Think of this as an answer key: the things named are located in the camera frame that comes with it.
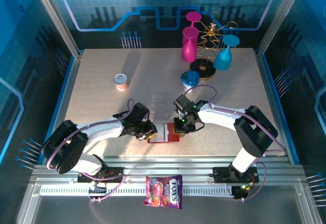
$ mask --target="glass panel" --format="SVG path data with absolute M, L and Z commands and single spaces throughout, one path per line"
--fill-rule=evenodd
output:
M 54 0 L 79 48 L 122 48 L 122 32 L 134 31 L 142 47 L 181 47 L 185 15 L 198 11 L 209 25 L 241 37 L 240 47 L 257 47 L 281 0 Z
M 299 160 L 307 176 L 322 172 L 323 177 L 326 173 L 325 8 L 326 0 L 296 0 L 265 53 Z
M 0 222 L 15 223 L 71 53 L 39 0 L 0 0 L 0 10 Z

